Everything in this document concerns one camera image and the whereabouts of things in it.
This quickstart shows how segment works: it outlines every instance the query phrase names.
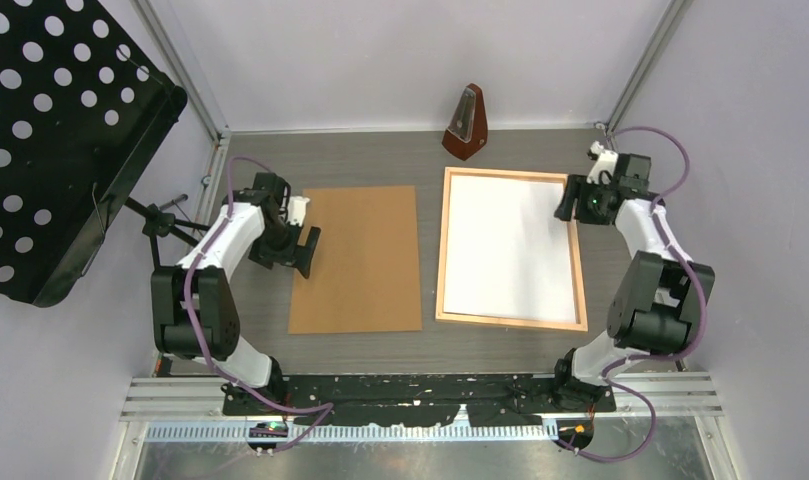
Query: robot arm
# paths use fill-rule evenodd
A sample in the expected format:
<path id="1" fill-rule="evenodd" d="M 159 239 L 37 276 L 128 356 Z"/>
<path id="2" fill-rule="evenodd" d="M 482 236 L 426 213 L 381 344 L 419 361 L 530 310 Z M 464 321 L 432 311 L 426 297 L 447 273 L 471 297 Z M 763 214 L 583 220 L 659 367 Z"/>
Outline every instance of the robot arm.
<path id="1" fill-rule="evenodd" d="M 161 352 L 204 363 L 183 298 L 183 280 L 195 258 L 204 252 L 192 277 L 192 291 L 213 362 L 254 388 L 266 387 L 279 376 L 277 362 L 240 335 L 229 283 L 249 249 L 249 259 L 266 268 L 280 263 L 309 277 L 321 230 L 312 227 L 306 244 L 298 245 L 309 199 L 290 196 L 290 191 L 289 184 L 277 175 L 257 174 L 251 189 L 234 192 L 231 215 L 229 206 L 223 205 L 217 227 L 188 255 L 174 266 L 154 271 L 154 337 Z"/>
<path id="2" fill-rule="evenodd" d="M 592 405 L 605 394 L 602 372 L 608 365 L 642 354 L 678 353 L 692 342 L 698 294 L 668 247 L 690 263 L 708 297 L 715 279 L 712 268 L 692 262 L 675 241 L 666 207 L 658 204 L 651 210 L 656 195 L 648 192 L 648 157 L 617 154 L 598 142 L 589 155 L 596 162 L 590 175 L 569 176 L 555 217 L 568 221 L 574 214 L 581 223 L 615 225 L 632 261 L 610 305 L 606 331 L 570 350 L 555 366 L 554 397 L 566 408 Z M 655 217 L 666 238 L 655 227 Z M 630 366 L 628 361 L 609 375 Z"/>

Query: wooden frame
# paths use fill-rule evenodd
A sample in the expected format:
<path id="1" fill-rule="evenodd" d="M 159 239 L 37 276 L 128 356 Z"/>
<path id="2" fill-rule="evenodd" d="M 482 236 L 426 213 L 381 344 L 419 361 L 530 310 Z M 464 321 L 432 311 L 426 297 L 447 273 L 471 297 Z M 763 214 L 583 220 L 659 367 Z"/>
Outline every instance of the wooden frame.
<path id="1" fill-rule="evenodd" d="M 445 264 L 448 248 L 448 219 L 451 208 L 451 179 L 455 175 L 508 178 L 527 181 L 555 182 L 566 185 L 566 174 L 522 172 L 512 170 L 490 170 L 480 168 L 446 167 L 442 193 L 442 229 L 439 240 L 439 275 L 436 287 L 436 319 L 444 322 L 475 323 L 499 327 L 523 327 L 536 329 L 587 331 L 587 308 L 584 296 L 584 280 L 581 270 L 581 254 L 578 246 L 578 226 L 574 220 L 566 224 L 569 234 L 569 254 L 572 268 L 572 289 L 575 301 L 576 323 L 544 322 L 518 318 L 489 317 L 446 312 L 445 303 Z"/>

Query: white paper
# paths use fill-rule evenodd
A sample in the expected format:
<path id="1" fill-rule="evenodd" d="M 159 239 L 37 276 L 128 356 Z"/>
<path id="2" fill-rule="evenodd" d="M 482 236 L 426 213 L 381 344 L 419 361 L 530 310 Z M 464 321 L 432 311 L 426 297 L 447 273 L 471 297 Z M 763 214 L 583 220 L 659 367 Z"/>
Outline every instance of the white paper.
<path id="1" fill-rule="evenodd" d="M 563 185 L 454 175 L 444 311 L 577 323 Z"/>

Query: brown metronome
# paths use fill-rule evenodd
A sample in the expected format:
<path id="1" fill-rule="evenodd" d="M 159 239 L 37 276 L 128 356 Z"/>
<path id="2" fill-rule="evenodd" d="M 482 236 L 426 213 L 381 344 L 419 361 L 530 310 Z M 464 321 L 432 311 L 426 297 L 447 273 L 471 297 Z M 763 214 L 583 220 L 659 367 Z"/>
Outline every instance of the brown metronome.
<path id="1" fill-rule="evenodd" d="M 460 160 L 466 160 L 486 145 L 486 109 L 483 90 L 470 83 L 460 97 L 451 123 L 445 129 L 442 146 Z"/>

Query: brown cardboard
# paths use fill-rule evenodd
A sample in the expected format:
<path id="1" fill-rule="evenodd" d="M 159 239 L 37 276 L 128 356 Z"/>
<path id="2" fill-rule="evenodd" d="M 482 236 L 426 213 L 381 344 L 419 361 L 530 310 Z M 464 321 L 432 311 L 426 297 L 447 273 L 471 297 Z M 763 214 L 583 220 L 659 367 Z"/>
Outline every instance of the brown cardboard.
<path id="1" fill-rule="evenodd" d="M 310 278 L 296 272 L 292 282 L 289 333 L 421 330 L 416 188 L 306 189 L 303 196 L 310 198 L 304 224 L 322 234 Z"/>

